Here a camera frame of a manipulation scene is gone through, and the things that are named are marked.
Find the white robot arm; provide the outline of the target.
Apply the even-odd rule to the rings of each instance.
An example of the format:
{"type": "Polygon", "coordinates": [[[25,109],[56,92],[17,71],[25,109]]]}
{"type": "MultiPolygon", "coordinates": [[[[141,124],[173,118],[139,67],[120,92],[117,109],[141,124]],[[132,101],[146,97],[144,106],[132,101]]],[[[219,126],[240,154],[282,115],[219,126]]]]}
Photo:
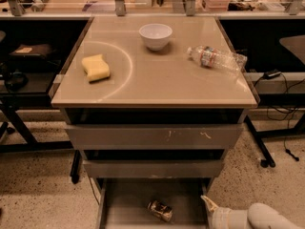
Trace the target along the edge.
{"type": "Polygon", "coordinates": [[[212,229],[304,229],[264,203],[254,203],[246,210],[220,207],[202,196],[211,218],[212,229]]]}

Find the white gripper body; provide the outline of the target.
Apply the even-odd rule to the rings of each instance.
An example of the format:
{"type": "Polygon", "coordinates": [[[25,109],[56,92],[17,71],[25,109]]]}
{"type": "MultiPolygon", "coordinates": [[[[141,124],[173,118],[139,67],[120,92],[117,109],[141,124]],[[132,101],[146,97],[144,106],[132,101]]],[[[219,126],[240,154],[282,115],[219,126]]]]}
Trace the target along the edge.
{"type": "Polygon", "coordinates": [[[219,207],[212,215],[213,229],[242,229],[242,221],[238,212],[230,208],[219,207]]]}

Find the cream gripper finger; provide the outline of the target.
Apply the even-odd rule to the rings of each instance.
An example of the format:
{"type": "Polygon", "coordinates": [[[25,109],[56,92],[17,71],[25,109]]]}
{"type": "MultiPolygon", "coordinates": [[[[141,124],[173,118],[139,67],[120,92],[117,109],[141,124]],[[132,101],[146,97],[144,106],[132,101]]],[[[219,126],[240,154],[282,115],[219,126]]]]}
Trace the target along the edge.
{"type": "Polygon", "coordinates": [[[208,198],[207,196],[202,195],[201,199],[205,202],[207,209],[210,212],[213,213],[218,208],[218,205],[215,202],[213,202],[210,198],[208,198]]]}

